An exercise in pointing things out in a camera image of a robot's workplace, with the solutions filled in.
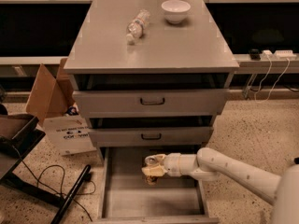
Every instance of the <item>cabinet top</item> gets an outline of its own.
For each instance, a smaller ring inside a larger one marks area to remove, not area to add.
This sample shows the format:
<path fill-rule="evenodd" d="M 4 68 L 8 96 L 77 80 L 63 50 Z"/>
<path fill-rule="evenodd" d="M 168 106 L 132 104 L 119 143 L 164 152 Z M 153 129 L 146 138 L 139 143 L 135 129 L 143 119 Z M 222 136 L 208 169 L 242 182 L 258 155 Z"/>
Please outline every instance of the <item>cabinet top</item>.
<path fill-rule="evenodd" d="M 68 74 L 232 72 L 238 68 L 203 0 L 188 18 L 168 23 L 165 0 L 94 0 L 64 67 Z M 126 27 L 140 9 L 149 27 L 136 45 L 127 45 Z"/>

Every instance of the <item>open drawer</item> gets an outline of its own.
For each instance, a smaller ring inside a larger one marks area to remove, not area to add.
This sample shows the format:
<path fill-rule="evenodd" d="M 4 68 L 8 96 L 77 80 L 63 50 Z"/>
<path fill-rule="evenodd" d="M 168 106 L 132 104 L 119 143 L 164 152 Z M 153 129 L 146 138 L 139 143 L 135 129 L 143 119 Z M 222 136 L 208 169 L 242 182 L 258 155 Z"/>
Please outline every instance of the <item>open drawer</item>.
<path fill-rule="evenodd" d="M 141 172 L 148 155 L 192 153 L 194 147 L 108 148 L 99 218 L 95 223 L 219 223 L 206 209 L 203 186 L 190 177 L 164 176 L 149 186 Z"/>

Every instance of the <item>white cable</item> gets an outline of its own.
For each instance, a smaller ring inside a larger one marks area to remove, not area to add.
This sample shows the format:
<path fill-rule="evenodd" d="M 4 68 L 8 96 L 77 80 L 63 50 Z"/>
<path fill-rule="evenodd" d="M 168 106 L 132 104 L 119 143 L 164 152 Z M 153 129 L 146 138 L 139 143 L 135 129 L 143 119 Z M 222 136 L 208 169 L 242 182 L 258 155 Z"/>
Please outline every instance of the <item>white cable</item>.
<path fill-rule="evenodd" d="M 288 61 L 288 64 L 287 64 L 286 68 L 284 69 L 284 71 L 283 71 L 283 72 L 280 74 L 280 76 L 278 77 L 277 81 L 275 81 L 275 83 L 274 83 L 274 85 L 272 86 L 270 92 L 268 93 L 268 97 L 267 97 L 265 100 L 257 101 L 257 100 L 256 100 L 256 93 L 258 92 L 258 91 L 257 91 L 257 92 L 254 93 L 254 99 L 255 99 L 255 102 L 257 102 L 257 103 L 265 102 L 265 101 L 267 101 L 267 100 L 270 98 L 271 92 L 273 91 L 273 89 L 275 88 L 276 84 L 279 82 L 280 78 L 283 76 L 283 74 L 286 73 L 286 71 L 288 70 L 288 68 L 289 68 L 289 66 L 290 66 L 290 59 L 289 59 L 289 58 L 286 58 L 286 59 L 287 59 L 287 61 Z"/>
<path fill-rule="evenodd" d="M 269 60 L 269 62 L 270 62 L 270 66 L 269 66 L 269 69 L 268 69 L 267 73 L 265 74 L 265 76 L 263 77 L 263 79 L 260 81 L 259 89 L 258 89 L 256 92 L 254 92 L 254 101 L 255 101 L 255 102 L 257 102 L 257 100 L 256 100 L 256 94 L 257 94 L 258 92 L 261 91 L 261 89 L 262 89 L 262 82 L 268 77 L 268 75 L 269 75 L 269 73 L 270 73 L 270 70 L 271 70 L 271 68 L 272 68 L 272 61 L 271 61 L 271 59 L 269 58 L 269 55 L 265 54 L 265 56 L 266 56 L 267 59 Z"/>

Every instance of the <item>power strip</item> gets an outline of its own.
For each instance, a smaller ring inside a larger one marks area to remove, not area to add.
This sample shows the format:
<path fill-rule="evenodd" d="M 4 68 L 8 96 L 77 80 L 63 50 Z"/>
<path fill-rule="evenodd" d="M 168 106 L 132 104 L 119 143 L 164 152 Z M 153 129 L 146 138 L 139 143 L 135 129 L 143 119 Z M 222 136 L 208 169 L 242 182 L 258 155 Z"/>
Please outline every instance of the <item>power strip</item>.
<path fill-rule="evenodd" d="M 296 58 L 296 55 L 292 53 L 291 49 L 277 50 L 277 51 L 275 51 L 274 54 L 278 58 L 290 58 L 290 59 L 295 59 Z"/>

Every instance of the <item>closed drawer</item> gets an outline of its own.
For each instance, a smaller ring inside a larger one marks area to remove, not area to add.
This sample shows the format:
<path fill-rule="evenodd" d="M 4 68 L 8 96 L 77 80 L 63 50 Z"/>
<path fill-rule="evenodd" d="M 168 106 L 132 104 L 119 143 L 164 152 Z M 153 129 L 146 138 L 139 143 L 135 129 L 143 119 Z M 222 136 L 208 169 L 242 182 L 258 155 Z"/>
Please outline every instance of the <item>closed drawer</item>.
<path fill-rule="evenodd" d="M 193 116 L 220 114 L 227 91 L 75 91 L 73 97 L 85 118 Z"/>
<path fill-rule="evenodd" d="M 89 135 L 96 147 L 144 147 L 201 145 L 212 132 L 212 127 L 172 127 L 97 129 Z"/>

